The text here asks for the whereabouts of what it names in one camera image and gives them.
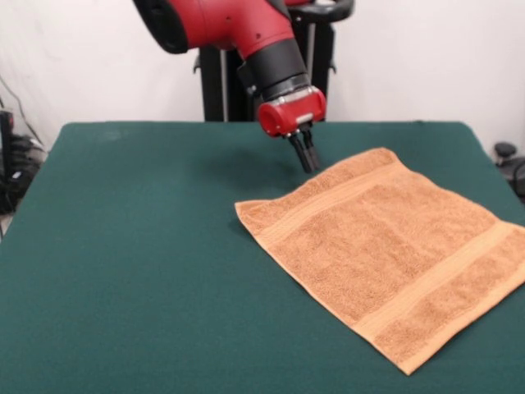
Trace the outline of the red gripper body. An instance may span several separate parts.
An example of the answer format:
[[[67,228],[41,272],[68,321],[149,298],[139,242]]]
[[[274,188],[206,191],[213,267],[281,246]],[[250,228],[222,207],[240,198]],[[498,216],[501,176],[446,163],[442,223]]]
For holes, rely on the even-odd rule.
[[[258,107],[258,121],[272,138],[295,133],[301,126],[322,120],[326,98],[315,86],[280,96]]]

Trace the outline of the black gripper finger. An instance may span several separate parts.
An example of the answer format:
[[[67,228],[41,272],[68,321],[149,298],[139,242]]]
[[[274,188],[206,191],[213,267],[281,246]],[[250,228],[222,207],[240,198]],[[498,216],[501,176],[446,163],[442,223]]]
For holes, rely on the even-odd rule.
[[[294,148],[294,151],[297,154],[301,167],[306,173],[311,173],[313,170],[313,165],[311,164],[311,159],[309,158],[309,153],[306,148],[303,146],[302,141],[300,140],[297,133],[287,135],[287,140],[290,142],[291,146]]]
[[[303,136],[304,142],[304,152],[307,157],[307,160],[310,164],[310,167],[313,170],[320,169],[319,157],[317,155],[317,150],[313,144],[313,134],[309,126],[303,126],[300,129],[301,135]]]

